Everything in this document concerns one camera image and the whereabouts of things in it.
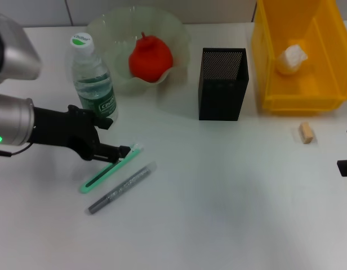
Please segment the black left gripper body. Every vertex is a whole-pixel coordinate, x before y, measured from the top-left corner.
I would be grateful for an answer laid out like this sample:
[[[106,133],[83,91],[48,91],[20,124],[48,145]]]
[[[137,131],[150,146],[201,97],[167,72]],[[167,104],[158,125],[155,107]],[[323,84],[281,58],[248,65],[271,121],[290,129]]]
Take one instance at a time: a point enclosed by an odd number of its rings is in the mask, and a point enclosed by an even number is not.
[[[66,147],[83,160],[96,159],[100,146],[96,131],[98,118],[90,110],[69,105],[67,112],[35,107],[30,143]]]

